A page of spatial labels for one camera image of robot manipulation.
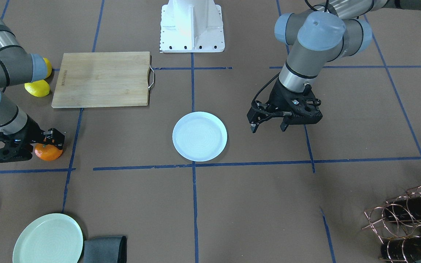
plate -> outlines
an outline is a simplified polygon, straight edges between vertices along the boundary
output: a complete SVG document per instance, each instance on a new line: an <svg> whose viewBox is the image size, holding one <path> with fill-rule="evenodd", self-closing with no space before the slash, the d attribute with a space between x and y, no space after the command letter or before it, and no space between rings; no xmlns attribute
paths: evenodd
<svg viewBox="0 0 421 263"><path fill-rule="evenodd" d="M186 159L206 161L217 157L227 144L227 129L208 112L197 111L183 116L175 125L173 145Z"/></svg>
<svg viewBox="0 0 421 263"><path fill-rule="evenodd" d="M48 214L30 223L20 234L13 263L77 263L84 239L77 222L64 214Z"/></svg>

metal handle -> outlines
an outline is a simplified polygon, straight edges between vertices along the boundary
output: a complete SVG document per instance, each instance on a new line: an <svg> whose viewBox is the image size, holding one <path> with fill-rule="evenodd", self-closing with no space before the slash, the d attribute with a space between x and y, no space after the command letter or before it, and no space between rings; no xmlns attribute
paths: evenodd
<svg viewBox="0 0 421 263"><path fill-rule="evenodd" d="M151 65L149 65L149 75L147 75L147 82L149 82L150 80L150 76L151 76L151 72L153 73L152 75L152 83L149 84L149 87L147 88L149 91L151 91L151 89L155 86L155 72L153 70L153 68L151 67Z"/></svg>

blue tape line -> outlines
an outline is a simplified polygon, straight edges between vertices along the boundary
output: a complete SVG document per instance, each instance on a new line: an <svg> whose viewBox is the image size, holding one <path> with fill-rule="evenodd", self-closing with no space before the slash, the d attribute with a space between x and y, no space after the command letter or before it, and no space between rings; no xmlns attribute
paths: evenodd
<svg viewBox="0 0 421 263"><path fill-rule="evenodd" d="M367 23L369 23L366 15L364 15L364 17L365 17L365 21ZM394 80L392 79L391 73L389 72L389 68L388 68L388 66L386 64L386 60L384 59L383 52L381 52L381 49L379 48L378 41L376 40L375 35L373 34L372 36L373 36L373 40L375 42L376 48L378 49L379 56L381 57L381 61L383 62L384 68L386 69L387 75L389 77L389 81L391 82L392 88L394 89L394 93L396 94L397 100L399 102L399 106L401 106L402 113L404 114L404 117L406 118L407 125L409 126L410 132L412 133L412 137L414 138L414 141L416 143L417 149L418 149L418 151L420 153L420 156L421 156L421 147L420 147L420 144L419 144L419 142L417 140L417 136L416 136L416 134L414 132L414 128L412 127L412 125L410 123L410 120L409 120L409 118L407 116L406 109L404 108L404 105L402 104L401 97L399 96L399 92L397 91L396 85L394 84Z"/></svg>
<svg viewBox="0 0 421 263"><path fill-rule="evenodd" d="M194 112L194 53L191 53L191 111Z"/></svg>
<svg viewBox="0 0 421 263"><path fill-rule="evenodd" d="M196 162L193 161L193 205L194 205L194 262L199 263L199 238L197 232Z"/></svg>
<svg viewBox="0 0 421 263"><path fill-rule="evenodd" d="M1 20L3 20L3 19L4 19L5 12L6 12L6 10L7 10L7 6L9 5L9 1L10 1L10 0L7 0L7 1L6 1L6 4L5 4L4 9L3 9L3 12L2 12L2 14L1 14Z"/></svg>
<svg viewBox="0 0 421 263"><path fill-rule="evenodd" d="M393 65L388 68L421 68L421 65ZM384 68L384 65L338 65L324 66L323 68ZM282 69L281 66L270 66L269 69Z"/></svg>
<svg viewBox="0 0 421 263"><path fill-rule="evenodd" d="M69 168L60 169L31 169L31 170L0 170L0 174L28 174L28 173L50 173L50 172L67 172Z"/></svg>
<svg viewBox="0 0 421 263"><path fill-rule="evenodd" d="M192 70L191 67L153 67L154 70ZM216 69L233 69L228 66L211 66L211 67L195 67L194 70L216 70Z"/></svg>
<svg viewBox="0 0 421 263"><path fill-rule="evenodd" d="M384 68L383 65L339 65L339 66L324 66L323 68Z"/></svg>
<svg viewBox="0 0 421 263"><path fill-rule="evenodd" d="M61 210L61 213L64 213L64 208L66 206L66 198L67 198L67 190L68 190L67 186L69 185L69 181L71 180L71 172L75 170L72 168L72 164L74 163L74 156L76 154L77 139L79 138L80 123L82 121L83 111L84 111L84 108L80 108L79 117L77 118L76 134L74 136L74 142L72 143L72 154L71 154L71 159L69 160L69 170L67 171L67 176L66 176L65 191L64 191L64 196L63 196L63 209Z"/></svg>
<svg viewBox="0 0 421 263"><path fill-rule="evenodd" d="M139 170L139 169L164 169L164 168L186 168L191 164L170 164L170 165L141 165L141 166L118 166L118 167L95 167L94 171L112 171L112 170Z"/></svg>
<svg viewBox="0 0 421 263"><path fill-rule="evenodd" d="M7 6L9 5L9 1L10 1L10 0L7 0L7 1L6 1L6 4L5 4L4 9L3 9L3 12L1 13L1 20L3 20L3 19L4 19L5 12L7 11Z"/></svg>
<svg viewBox="0 0 421 263"><path fill-rule="evenodd" d="M198 163L196 167L220 167L220 166L252 166L252 165L289 165L289 164L312 164L312 163L366 163L371 161L398 161L398 160L421 160L421 157L386 157L386 158L357 158L357 159L332 159L332 160L288 160L288 161L259 161L246 163ZM135 170L135 169L163 169L163 168L189 168L192 164L170 165L143 165L143 166L119 166L119 167L96 167L94 171L109 170Z"/></svg>
<svg viewBox="0 0 421 263"><path fill-rule="evenodd" d="M316 168L314 167L313 153L311 152L310 137L308 136L308 130L306 130L306 125L304 126L304 133L306 135L306 145L308 147L308 153L310 154L311 166L313 168L313 173L316 173Z"/></svg>
<svg viewBox="0 0 421 263"><path fill-rule="evenodd" d="M421 160L421 157L390 157L390 158L358 158L358 159L314 160L314 163L365 163L365 162L369 162L369 161L394 161L394 160Z"/></svg>
<svg viewBox="0 0 421 263"><path fill-rule="evenodd" d="M277 11L279 12L279 16L281 16L282 15L282 12L280 11L280 3L279 3L279 0L276 0L276 3L277 3Z"/></svg>
<svg viewBox="0 0 421 263"><path fill-rule="evenodd" d="M95 31L94 45L92 46L92 52L95 52L95 47L97 46L98 32L100 31L100 23L102 23L104 5L105 5L105 0L102 0L102 4L100 5L100 13L98 15L97 30Z"/></svg>
<svg viewBox="0 0 421 263"><path fill-rule="evenodd" d="M394 66L388 65L387 67L389 68L421 68L421 65L394 65Z"/></svg>
<svg viewBox="0 0 421 263"><path fill-rule="evenodd" d="M331 251L332 263L336 263L335 255L334 255L334 247L332 246L331 233L329 232L329 226L327 225L326 215L324 215L324 211L322 208L319 208L319 210L321 210L321 214L323 216L324 229L326 230L327 242L329 243L329 250Z"/></svg>
<svg viewBox="0 0 421 263"><path fill-rule="evenodd" d="M248 166L248 165L277 165L277 164L303 164L311 163L310 160L288 160L288 161L259 161L247 163L198 163L196 167L215 167L215 166Z"/></svg>

dish towel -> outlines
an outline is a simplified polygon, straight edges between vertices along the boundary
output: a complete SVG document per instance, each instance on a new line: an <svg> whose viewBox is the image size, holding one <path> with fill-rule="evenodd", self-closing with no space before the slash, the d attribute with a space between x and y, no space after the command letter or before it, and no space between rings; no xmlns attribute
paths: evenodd
<svg viewBox="0 0 421 263"><path fill-rule="evenodd" d="M126 263L126 237L103 236L84 241L84 263Z"/></svg>

yellow lemon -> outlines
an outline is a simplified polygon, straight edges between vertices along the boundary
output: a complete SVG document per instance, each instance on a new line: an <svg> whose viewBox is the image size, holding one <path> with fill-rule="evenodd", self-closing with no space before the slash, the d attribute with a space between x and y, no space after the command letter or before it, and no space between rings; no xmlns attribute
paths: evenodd
<svg viewBox="0 0 421 263"><path fill-rule="evenodd" d="M45 78L48 78L52 74L52 63L50 62L50 60L48 60L48 58L43 58L43 60L45 60L46 67L48 68L48 73L46 74Z"/></svg>
<svg viewBox="0 0 421 263"><path fill-rule="evenodd" d="M50 85L45 80L25 83L25 90L35 97L45 97L50 93Z"/></svg>

